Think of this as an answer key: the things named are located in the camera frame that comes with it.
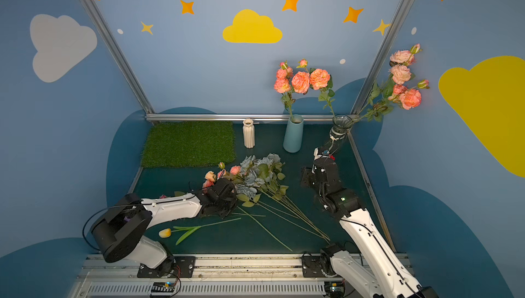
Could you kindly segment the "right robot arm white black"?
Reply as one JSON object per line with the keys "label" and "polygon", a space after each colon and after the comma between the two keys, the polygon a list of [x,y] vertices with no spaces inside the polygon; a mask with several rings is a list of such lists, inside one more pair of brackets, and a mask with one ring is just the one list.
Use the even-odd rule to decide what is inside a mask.
{"label": "right robot arm white black", "polygon": [[362,297],[438,296],[403,266],[358,196],[343,187],[332,157],[315,156],[313,166],[303,169],[302,186],[317,192],[324,209],[335,217],[368,262],[369,267],[365,268],[344,247],[333,244],[321,250],[317,262],[325,276],[341,277]]}

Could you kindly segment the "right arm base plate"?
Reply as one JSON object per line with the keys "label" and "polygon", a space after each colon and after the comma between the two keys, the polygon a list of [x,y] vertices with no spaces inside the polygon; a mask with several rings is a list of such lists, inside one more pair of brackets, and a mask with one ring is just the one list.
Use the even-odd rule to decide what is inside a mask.
{"label": "right arm base plate", "polygon": [[332,269],[329,258],[325,255],[312,255],[305,253],[300,258],[303,277],[337,277]]}

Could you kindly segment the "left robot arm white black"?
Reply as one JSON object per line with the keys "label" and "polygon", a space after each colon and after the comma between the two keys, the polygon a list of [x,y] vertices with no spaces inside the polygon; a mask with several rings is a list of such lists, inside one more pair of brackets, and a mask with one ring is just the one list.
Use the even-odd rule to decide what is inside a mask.
{"label": "left robot arm white black", "polygon": [[105,262],[127,259],[140,264],[145,277],[176,275],[174,257],[158,241],[145,236],[158,224],[195,217],[229,216],[237,207],[237,190],[228,179],[179,197],[162,199],[125,195],[115,206],[99,211],[101,217],[90,227]]}

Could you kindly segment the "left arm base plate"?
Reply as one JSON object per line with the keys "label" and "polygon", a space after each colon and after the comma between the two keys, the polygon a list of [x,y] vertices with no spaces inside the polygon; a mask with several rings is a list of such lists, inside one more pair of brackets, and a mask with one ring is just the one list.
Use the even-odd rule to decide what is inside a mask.
{"label": "left arm base plate", "polygon": [[138,278],[191,278],[196,263],[195,256],[169,256],[160,266],[152,269],[144,264],[139,266]]}

